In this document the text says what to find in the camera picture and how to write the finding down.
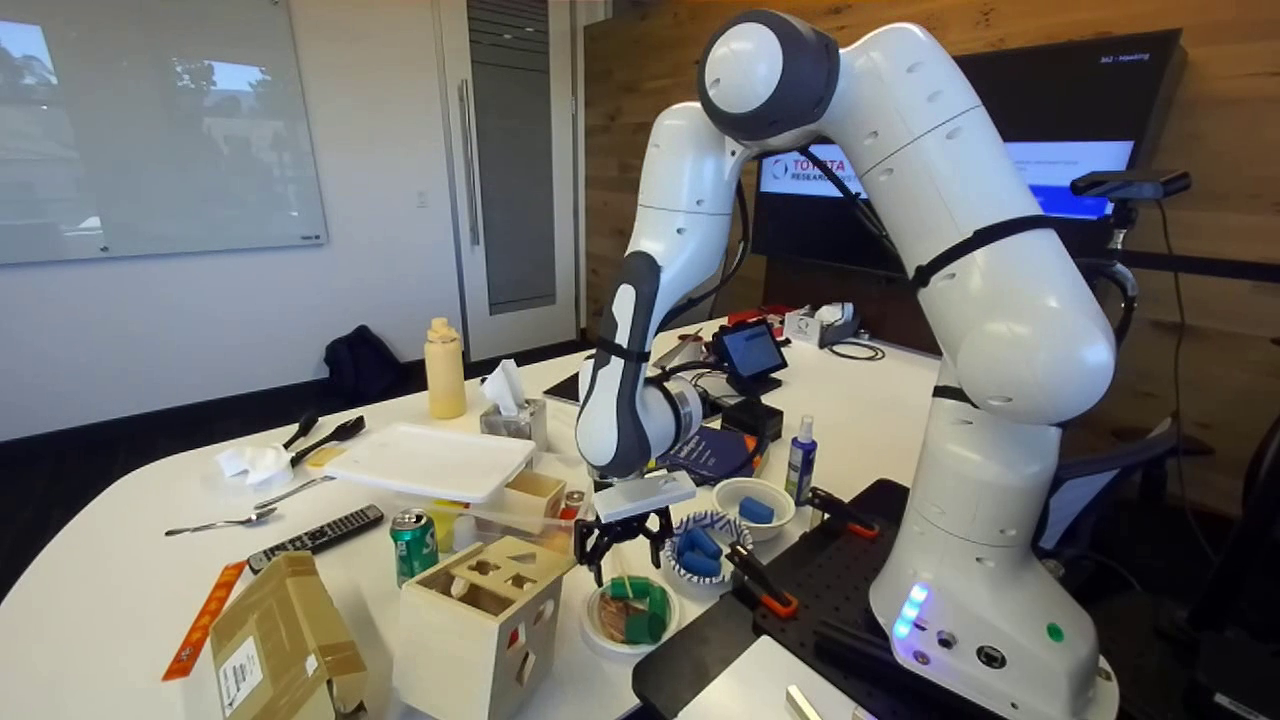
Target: bottle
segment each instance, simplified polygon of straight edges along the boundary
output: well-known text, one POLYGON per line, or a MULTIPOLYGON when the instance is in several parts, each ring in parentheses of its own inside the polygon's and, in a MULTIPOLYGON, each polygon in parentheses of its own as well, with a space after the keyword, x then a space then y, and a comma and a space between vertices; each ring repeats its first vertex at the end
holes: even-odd
POLYGON ((468 412, 463 388, 463 340, 457 327, 435 314, 423 343, 423 370, 428 370, 428 415, 447 418, 468 412))
POLYGON ((789 483, 783 483, 795 508, 805 508, 812 492, 812 459, 815 459, 812 415, 800 415, 800 432, 794 437, 794 455, 789 455, 789 483))

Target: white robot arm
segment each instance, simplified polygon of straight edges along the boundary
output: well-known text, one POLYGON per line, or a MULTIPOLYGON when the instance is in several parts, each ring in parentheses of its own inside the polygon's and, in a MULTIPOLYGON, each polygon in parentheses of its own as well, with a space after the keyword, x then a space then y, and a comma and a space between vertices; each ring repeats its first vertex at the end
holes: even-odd
POLYGON ((677 412, 639 377, 662 311, 717 276, 742 160, 827 136, 946 352, 872 615, 907 672, 1002 715, 1116 715, 1092 618, 1034 557, 1062 425, 1106 396, 1116 340, 957 59, 918 22, 836 47, 794 16, 745 13, 710 43, 700 108, 672 116, 688 145, 668 151, 684 130, 657 125, 618 349, 581 377, 585 459, 629 474, 666 452, 677 412))

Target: white wall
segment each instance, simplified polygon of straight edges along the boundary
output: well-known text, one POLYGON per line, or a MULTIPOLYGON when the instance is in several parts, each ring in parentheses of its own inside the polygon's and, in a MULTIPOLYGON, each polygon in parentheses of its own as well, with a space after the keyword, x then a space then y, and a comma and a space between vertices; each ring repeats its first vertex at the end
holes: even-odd
POLYGON ((432 5, 291 0, 328 249, 0 269, 0 441, 323 377, 459 318, 432 5))

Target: white table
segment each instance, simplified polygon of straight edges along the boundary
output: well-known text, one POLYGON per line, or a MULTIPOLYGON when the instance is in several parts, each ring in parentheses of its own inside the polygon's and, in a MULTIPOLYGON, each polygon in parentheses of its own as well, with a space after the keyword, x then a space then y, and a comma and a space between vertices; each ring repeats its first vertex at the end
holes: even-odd
MULTIPOLYGON (((581 368, 581 354, 562 354, 525 368, 533 391, 581 368)), ((794 343, 789 370, 766 401, 783 406, 783 441, 800 415, 815 418, 815 483, 854 496, 878 474, 912 478, 918 444, 924 432, 930 388, 936 358, 890 349, 880 362, 836 358, 794 343)), ((402 396, 357 406, 374 427, 432 425, 477 432, 479 388, 468 384, 468 415, 428 418, 423 396, 402 396)), ((535 472, 587 488, 587 472, 573 444, 575 404, 549 401, 552 447, 535 455, 535 472)), ((779 483, 783 441, 766 459, 766 478, 779 483)), ((216 715, 212 661, 190 678, 164 684, 175 643, 183 639, 204 592, 228 558, 243 558, 283 537, 352 510, 367 500, 384 508, 409 503, 364 483, 322 483, 281 503, 281 518, 265 527, 220 527, 199 537, 161 537, 171 522, 238 515, 253 508, 247 488, 234 488, 212 455, 228 444, 197 447, 148 463, 102 492, 19 574, 0 605, 0 708, 5 715, 216 715)), ((712 508, 710 492, 682 503, 677 515, 712 508)), ((651 573, 646 539, 608 557, 611 573, 651 573)), ((391 687, 396 637, 396 573, 389 532, 364 532, 331 550, 322 550, 322 574, 336 596, 360 651, 374 669, 374 715, 418 715, 402 708, 391 687)), ((631 663, 606 657, 581 628, 581 605, 593 592, 593 573, 573 569, 562 596, 558 669, 525 715, 626 715, 631 694, 631 663)), ((682 599, 691 618, 710 599, 682 599)))

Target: wall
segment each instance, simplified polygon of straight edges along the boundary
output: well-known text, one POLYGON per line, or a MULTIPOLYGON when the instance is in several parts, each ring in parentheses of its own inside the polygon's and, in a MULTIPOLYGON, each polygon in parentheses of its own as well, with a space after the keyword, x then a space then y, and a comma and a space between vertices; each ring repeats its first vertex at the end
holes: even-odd
MULTIPOLYGON (((639 16, 587 29, 587 311, 599 314, 631 226, 649 125, 698 91, 710 34, 747 0, 657 0, 639 16)), ((1280 265, 1280 5, 1278 0, 776 0, 836 41, 890 19, 921 19, 957 55, 1110 30, 1183 29, 1189 69, 1156 149, 1156 169, 1192 169, 1196 192, 1169 202, 1175 252, 1280 265)), ((1131 249, 1162 252, 1162 220, 1139 214, 1131 249)), ((720 308, 761 305, 767 286, 834 285, 834 273, 779 276, 751 261, 720 308)), ((1280 285, 1183 276, 1175 286, 1139 273, 1143 305, 1120 352, 1113 396, 1077 425, 1086 447, 1110 447, 1183 406, 1183 427, 1214 447, 1179 463, 1179 488, 1207 508, 1238 508, 1239 474, 1280 412, 1280 285)))
POLYGON ((459 314, 435 5, 295 0, 328 249, 0 269, 0 441, 312 379, 367 323, 459 314))

